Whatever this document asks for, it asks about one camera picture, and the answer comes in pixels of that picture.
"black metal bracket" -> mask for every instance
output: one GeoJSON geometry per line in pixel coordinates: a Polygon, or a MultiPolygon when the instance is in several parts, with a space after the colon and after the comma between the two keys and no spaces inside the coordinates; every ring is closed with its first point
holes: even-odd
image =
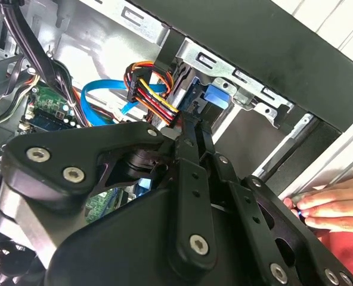
{"type": "Polygon", "coordinates": [[[185,36],[170,28],[168,37],[159,52],[157,60],[154,63],[155,70],[160,74],[169,71],[170,66],[175,60],[179,49],[184,42],[185,36]]]}
{"type": "Polygon", "coordinates": [[[112,174],[116,165],[121,167],[118,170],[127,166],[126,154],[157,150],[164,141],[158,130],[144,122],[18,136],[5,147],[1,173],[18,193],[58,212],[78,212],[96,185],[113,188],[139,180],[130,173],[122,178],[120,172],[112,174]],[[47,150],[50,158],[41,163],[30,160],[27,151],[33,147],[47,150]],[[76,184],[67,181],[63,171],[68,167],[80,169],[85,179],[76,184]]]}

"yellow wire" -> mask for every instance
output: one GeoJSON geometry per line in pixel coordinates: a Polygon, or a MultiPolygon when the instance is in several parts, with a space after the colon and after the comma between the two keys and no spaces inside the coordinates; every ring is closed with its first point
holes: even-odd
{"type": "Polygon", "coordinates": [[[174,106],[170,105],[167,101],[165,101],[162,97],[160,97],[158,94],[156,94],[154,92],[154,90],[152,90],[143,79],[140,79],[140,82],[143,84],[143,86],[149,91],[149,93],[151,93],[152,96],[154,96],[157,100],[159,100],[160,102],[162,102],[165,106],[167,106],[168,108],[170,108],[172,111],[174,112],[179,112],[179,110],[177,110],[174,106]]]}

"red wire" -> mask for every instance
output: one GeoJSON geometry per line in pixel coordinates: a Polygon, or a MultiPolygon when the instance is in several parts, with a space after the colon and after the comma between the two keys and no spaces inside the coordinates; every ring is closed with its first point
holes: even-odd
{"type": "Polygon", "coordinates": [[[165,116],[168,120],[173,120],[173,117],[168,114],[157,102],[155,102],[155,100],[148,96],[142,89],[138,88],[138,92],[143,95],[143,97],[146,98],[146,100],[150,102],[152,106],[154,106],[163,116],[165,116]]]}

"screw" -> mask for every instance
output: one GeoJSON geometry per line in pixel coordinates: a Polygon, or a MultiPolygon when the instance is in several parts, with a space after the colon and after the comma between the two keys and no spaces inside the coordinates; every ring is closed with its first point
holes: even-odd
{"type": "Polygon", "coordinates": [[[252,179],[252,183],[254,183],[255,184],[255,186],[257,186],[257,187],[261,187],[261,184],[260,184],[260,182],[258,181],[258,180],[256,180],[256,179],[252,179]]]}
{"type": "Polygon", "coordinates": [[[348,286],[353,286],[353,282],[351,282],[350,278],[346,274],[344,274],[343,272],[339,272],[339,275],[346,282],[348,286]]]}
{"type": "Polygon", "coordinates": [[[222,163],[228,164],[228,159],[225,158],[224,156],[220,156],[219,159],[222,161],[222,163]]]}
{"type": "Polygon", "coordinates": [[[50,153],[46,149],[39,147],[28,149],[26,154],[29,160],[37,163],[46,162],[51,158],[50,153]]]}
{"type": "Polygon", "coordinates": [[[147,133],[149,133],[151,136],[157,136],[157,132],[155,132],[154,130],[152,130],[152,129],[148,129],[147,130],[147,133]]]}
{"type": "Polygon", "coordinates": [[[237,99],[235,99],[235,98],[234,98],[234,103],[236,103],[236,104],[238,104],[238,105],[243,105],[240,100],[237,100],[237,99]]]}
{"type": "Polygon", "coordinates": [[[208,243],[200,235],[194,234],[190,237],[190,246],[199,255],[206,255],[208,253],[208,243]]]}
{"type": "Polygon", "coordinates": [[[27,69],[28,74],[31,74],[32,76],[34,76],[36,74],[36,70],[33,67],[29,67],[27,69]]]}
{"type": "Polygon", "coordinates": [[[325,269],[325,274],[327,279],[329,279],[331,283],[333,283],[334,285],[339,285],[338,278],[336,277],[336,275],[334,275],[332,271],[330,271],[329,269],[325,269]]]}
{"type": "Polygon", "coordinates": [[[72,183],[80,183],[85,179],[85,174],[82,170],[76,167],[68,167],[63,171],[64,179],[72,183]]]}
{"type": "Polygon", "coordinates": [[[287,284],[288,283],[288,276],[286,276],[286,273],[283,268],[281,268],[280,265],[277,263],[272,263],[270,266],[272,275],[278,282],[281,284],[287,284]]]}
{"type": "Polygon", "coordinates": [[[191,146],[191,147],[194,146],[194,143],[192,143],[192,141],[189,140],[189,139],[185,139],[184,142],[185,142],[188,146],[191,146]]]}

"finger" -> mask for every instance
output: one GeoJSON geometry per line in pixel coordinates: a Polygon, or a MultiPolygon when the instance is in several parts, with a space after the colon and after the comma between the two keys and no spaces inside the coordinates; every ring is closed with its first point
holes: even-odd
{"type": "Polygon", "coordinates": [[[299,219],[300,217],[298,216],[298,212],[297,212],[297,210],[291,210],[292,211],[292,213],[299,219]]]}
{"type": "Polygon", "coordinates": [[[285,198],[283,200],[283,203],[288,209],[292,209],[293,208],[293,201],[290,198],[285,198]]]}
{"type": "Polygon", "coordinates": [[[318,194],[303,198],[297,207],[306,210],[311,207],[331,203],[332,201],[353,200],[353,189],[328,189],[318,194]]]}
{"type": "Polygon", "coordinates": [[[312,228],[330,229],[333,232],[353,232],[353,217],[308,217],[305,223],[312,228]]]}
{"type": "Polygon", "coordinates": [[[301,215],[305,217],[342,217],[353,216],[353,200],[332,201],[317,207],[302,210],[301,215]]]}

